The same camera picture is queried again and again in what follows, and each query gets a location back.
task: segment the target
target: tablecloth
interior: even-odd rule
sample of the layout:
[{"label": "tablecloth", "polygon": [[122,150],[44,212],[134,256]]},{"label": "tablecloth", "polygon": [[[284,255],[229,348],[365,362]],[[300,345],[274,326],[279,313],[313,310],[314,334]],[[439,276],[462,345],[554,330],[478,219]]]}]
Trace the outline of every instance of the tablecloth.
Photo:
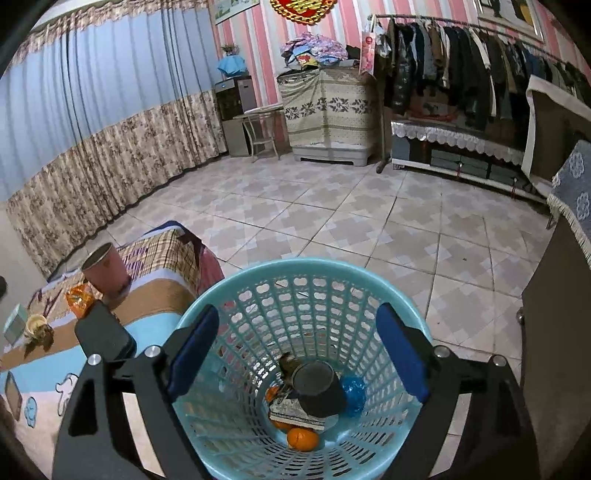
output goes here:
[{"label": "tablecloth", "polygon": [[568,221],[591,268],[591,143],[579,140],[568,160],[552,179],[549,207]]}]

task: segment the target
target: tile floor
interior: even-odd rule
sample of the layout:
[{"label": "tile floor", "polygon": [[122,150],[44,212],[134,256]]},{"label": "tile floor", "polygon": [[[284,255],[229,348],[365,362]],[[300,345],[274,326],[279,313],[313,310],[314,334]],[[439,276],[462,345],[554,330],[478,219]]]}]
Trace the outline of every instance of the tile floor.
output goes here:
[{"label": "tile floor", "polygon": [[[108,239],[124,244],[175,219],[226,276],[292,257],[342,260],[386,278],[459,356],[505,355],[520,376],[520,295],[550,240],[547,217],[506,195],[424,173],[223,158],[131,208],[68,261]],[[465,422],[460,399],[435,472],[449,467]]]}]

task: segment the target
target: pink striped wallpaper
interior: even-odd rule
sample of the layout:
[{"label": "pink striped wallpaper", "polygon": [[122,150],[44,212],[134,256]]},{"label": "pink striped wallpaper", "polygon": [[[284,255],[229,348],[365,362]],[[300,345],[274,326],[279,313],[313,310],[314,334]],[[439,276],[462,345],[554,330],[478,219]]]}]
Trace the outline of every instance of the pink striped wallpaper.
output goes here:
[{"label": "pink striped wallpaper", "polygon": [[[269,0],[241,12],[214,27],[220,45],[235,43],[248,64],[254,79],[259,105],[280,101],[275,77],[285,68],[279,48],[287,40],[309,30],[335,38],[342,44],[359,47],[361,29],[371,13],[431,15],[478,23],[475,0],[337,0],[331,12],[318,24],[308,27],[293,23],[278,15]],[[562,29],[551,23],[552,13],[533,0],[543,30],[543,48],[557,57],[576,65],[587,77],[591,69],[579,49]]]}]

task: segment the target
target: hanging clothes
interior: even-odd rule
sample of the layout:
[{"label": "hanging clothes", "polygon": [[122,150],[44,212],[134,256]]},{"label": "hanging clothes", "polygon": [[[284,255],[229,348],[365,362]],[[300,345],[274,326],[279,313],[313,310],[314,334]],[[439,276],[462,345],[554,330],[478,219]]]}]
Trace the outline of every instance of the hanging clothes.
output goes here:
[{"label": "hanging clothes", "polygon": [[449,57],[449,105],[456,106],[460,102],[463,92],[462,49],[457,32],[452,27],[443,27],[450,47]]},{"label": "hanging clothes", "polygon": [[495,91],[497,116],[502,119],[511,119],[511,101],[509,100],[509,92],[506,86],[507,75],[501,48],[491,35],[482,32],[480,38],[486,45],[486,50],[491,61],[491,78]]},{"label": "hanging clothes", "polygon": [[395,68],[392,76],[386,78],[384,105],[393,113],[403,115],[410,104],[414,84],[414,59],[410,44],[413,40],[413,29],[406,25],[396,25],[388,29],[394,38],[392,58]]},{"label": "hanging clothes", "polygon": [[552,72],[552,83],[556,85],[558,88],[563,89],[565,92],[568,92],[569,89],[564,82],[564,78],[556,68],[556,65],[550,62],[550,71]]},{"label": "hanging clothes", "polygon": [[475,72],[478,76],[478,86],[476,97],[473,99],[473,108],[469,107],[466,112],[469,113],[470,111],[473,111],[473,115],[468,118],[467,123],[478,130],[484,130],[491,114],[491,76],[488,73],[485,61],[489,67],[491,64],[488,61],[488,56],[482,47],[482,43],[480,42],[479,47],[475,41],[475,37],[477,38],[478,36],[472,35],[468,29],[466,29],[465,33],[470,44],[472,59],[476,66]]},{"label": "hanging clothes", "polygon": [[475,58],[472,55],[470,47],[470,37],[465,30],[460,27],[454,27],[462,52],[462,100],[460,105],[465,105],[465,99],[475,96],[478,92],[478,76],[474,75],[476,71]]},{"label": "hanging clothes", "polygon": [[507,58],[507,52],[505,48],[505,44],[501,41],[501,39],[493,35],[497,45],[499,46],[499,50],[501,52],[501,56],[503,58],[503,64],[505,66],[505,74],[506,74],[506,82],[507,82],[507,89],[509,93],[517,93],[517,85],[515,84],[515,79],[513,78],[513,71],[511,70],[511,64],[509,63],[509,58]]},{"label": "hanging clothes", "polygon": [[566,64],[566,70],[574,80],[575,87],[578,91],[577,96],[580,95],[580,99],[587,106],[591,106],[591,86],[589,86],[587,77],[570,62]]},{"label": "hanging clothes", "polygon": [[423,79],[436,80],[437,69],[433,59],[433,49],[431,48],[431,37],[422,22],[418,23],[418,27],[423,35],[424,40],[424,63],[423,63]]},{"label": "hanging clothes", "polygon": [[415,42],[415,50],[417,52],[415,56],[415,74],[417,82],[422,82],[424,70],[423,66],[425,64],[425,38],[423,37],[423,33],[418,27],[418,23],[413,22],[409,26],[413,29],[413,40]]},{"label": "hanging clothes", "polygon": [[443,41],[443,51],[444,51],[444,66],[443,66],[443,74],[441,76],[441,85],[443,88],[449,88],[449,62],[450,62],[450,40],[447,32],[445,30],[440,30],[441,33],[441,40]]},{"label": "hanging clothes", "polygon": [[439,36],[439,29],[437,24],[429,24],[427,31],[429,32],[429,38],[431,39],[431,51],[433,52],[433,63],[436,69],[443,69],[445,66],[445,56],[443,54],[443,48],[441,46],[441,37]]},{"label": "hanging clothes", "polygon": [[484,67],[486,69],[486,81],[489,84],[488,89],[489,89],[489,106],[490,106],[490,110],[489,110],[489,115],[492,117],[496,117],[496,98],[495,98],[495,86],[492,83],[492,78],[490,75],[490,70],[491,70],[491,60],[488,56],[488,52],[486,50],[486,46],[484,45],[484,43],[482,42],[482,40],[480,39],[480,37],[478,36],[478,34],[476,33],[476,31],[471,28],[469,30],[470,32],[470,36],[472,37],[473,42],[476,44],[476,47],[478,48],[478,52],[480,53],[480,56],[482,57],[482,63],[484,64]]}]

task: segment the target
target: blue plastic bag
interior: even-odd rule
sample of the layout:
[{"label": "blue plastic bag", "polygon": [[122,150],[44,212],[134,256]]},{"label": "blue plastic bag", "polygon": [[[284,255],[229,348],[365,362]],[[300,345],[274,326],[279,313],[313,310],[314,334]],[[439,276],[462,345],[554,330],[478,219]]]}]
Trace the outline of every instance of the blue plastic bag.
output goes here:
[{"label": "blue plastic bag", "polygon": [[248,73],[246,62],[240,55],[230,55],[222,58],[217,69],[226,77],[239,77]]}]

